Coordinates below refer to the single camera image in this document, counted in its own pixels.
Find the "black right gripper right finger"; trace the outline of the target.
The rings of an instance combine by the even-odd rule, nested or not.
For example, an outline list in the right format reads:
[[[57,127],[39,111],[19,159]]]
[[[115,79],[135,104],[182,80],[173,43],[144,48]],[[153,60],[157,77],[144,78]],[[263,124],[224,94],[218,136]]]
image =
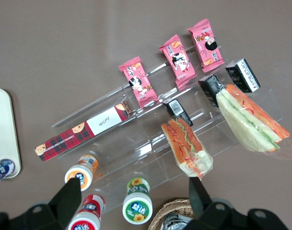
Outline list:
[[[196,219],[199,219],[212,200],[198,177],[189,178],[189,200]]]

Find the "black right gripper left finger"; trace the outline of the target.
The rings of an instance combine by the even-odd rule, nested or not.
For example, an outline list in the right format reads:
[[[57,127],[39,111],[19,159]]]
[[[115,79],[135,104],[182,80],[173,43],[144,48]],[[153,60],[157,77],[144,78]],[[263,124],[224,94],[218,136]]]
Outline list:
[[[76,177],[71,178],[48,203],[60,230],[68,226],[80,203],[80,181]]]

